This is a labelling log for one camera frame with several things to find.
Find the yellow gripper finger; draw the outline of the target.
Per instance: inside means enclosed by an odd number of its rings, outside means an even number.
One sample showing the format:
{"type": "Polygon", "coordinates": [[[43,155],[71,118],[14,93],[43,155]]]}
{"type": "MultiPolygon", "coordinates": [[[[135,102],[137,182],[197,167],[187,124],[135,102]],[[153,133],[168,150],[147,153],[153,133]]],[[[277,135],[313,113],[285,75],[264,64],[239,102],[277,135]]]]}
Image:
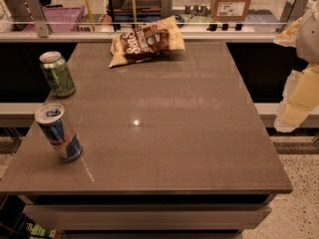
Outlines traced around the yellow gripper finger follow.
{"type": "Polygon", "coordinates": [[[295,20],[273,39],[273,43],[283,47],[298,48],[300,46],[299,32],[301,29],[301,23],[302,18],[295,20]]]}
{"type": "Polygon", "coordinates": [[[282,97],[274,127],[279,132],[291,132],[319,106],[319,65],[310,63],[302,72],[292,71],[282,97]]]}

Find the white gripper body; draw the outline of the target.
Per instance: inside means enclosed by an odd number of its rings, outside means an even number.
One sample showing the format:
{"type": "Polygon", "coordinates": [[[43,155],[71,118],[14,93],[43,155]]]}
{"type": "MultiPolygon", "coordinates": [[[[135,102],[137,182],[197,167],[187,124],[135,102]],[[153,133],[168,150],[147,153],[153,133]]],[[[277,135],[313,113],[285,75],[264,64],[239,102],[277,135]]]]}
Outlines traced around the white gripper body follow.
{"type": "Polygon", "coordinates": [[[299,58],[308,63],[319,63],[319,0],[305,11],[296,38],[299,58]]]}

